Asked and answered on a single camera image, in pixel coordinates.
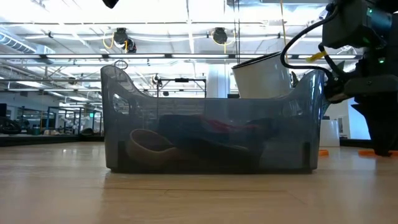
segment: white mug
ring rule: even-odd
[[[292,89],[290,74],[280,52],[254,58],[232,68],[241,98],[273,98]]]

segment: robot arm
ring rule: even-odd
[[[336,75],[325,71],[328,80],[324,94],[331,103],[354,98],[353,105],[366,119],[374,151],[390,156],[398,150],[398,2],[390,0],[336,0],[327,7],[327,17],[306,28],[290,42],[323,25],[323,52]],[[289,47],[282,51],[284,60]],[[325,47],[338,49],[346,45],[363,48],[363,58],[353,72],[339,69],[325,53]]]

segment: yellow cable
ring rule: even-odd
[[[114,41],[114,32],[112,33],[112,43],[111,46],[106,45],[105,43],[105,33],[104,33],[104,38],[102,39],[102,43],[104,44],[104,47],[106,47],[107,49],[111,49],[113,47],[113,41]]]
[[[127,53],[127,41],[126,40],[124,41],[124,46],[125,46],[124,53]]]
[[[308,62],[308,63],[311,63],[311,62],[314,62],[316,60],[319,60],[319,59],[323,58],[327,54],[328,53],[326,51],[318,52],[315,55],[312,55],[311,57],[305,59],[305,61]]]
[[[286,47],[286,29],[285,29],[285,20],[284,20],[284,0],[280,0],[280,13],[282,14],[282,27],[284,30],[284,41],[285,41],[285,47]],[[288,56],[286,54],[286,62],[289,63]]]

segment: wooden floor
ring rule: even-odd
[[[0,223],[398,223],[398,159],[331,149],[311,175],[126,175],[103,143],[0,148]]]

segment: black cable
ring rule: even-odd
[[[235,47],[236,47],[236,63],[239,64],[239,55],[238,55],[238,39],[236,33],[236,19],[235,19],[235,0],[233,1],[233,9],[234,9],[234,29],[235,29]]]
[[[334,9],[333,9],[333,13],[330,16],[326,17],[322,21],[316,22],[316,23],[310,25],[309,27],[305,28],[300,33],[298,33],[295,37],[293,37],[293,39],[291,41],[289,41],[289,43],[287,43],[285,48],[280,53],[280,61],[282,62],[283,66],[285,66],[286,68],[291,68],[291,69],[318,69],[318,70],[325,72],[328,79],[333,79],[333,74],[326,68],[322,68],[319,66],[311,66],[311,65],[289,65],[285,61],[285,55],[286,55],[287,51],[289,50],[289,48],[294,44],[294,42],[298,41],[299,38],[301,38],[304,34],[307,34],[311,30],[314,30],[315,28],[322,26],[322,25],[326,24],[327,22],[330,22],[332,19],[334,19],[337,16],[338,9],[339,9],[338,5],[335,5]]]
[[[238,0],[238,36],[239,36],[239,51],[238,51],[238,56],[239,56],[239,63],[241,63],[241,16],[240,16],[240,2]]]

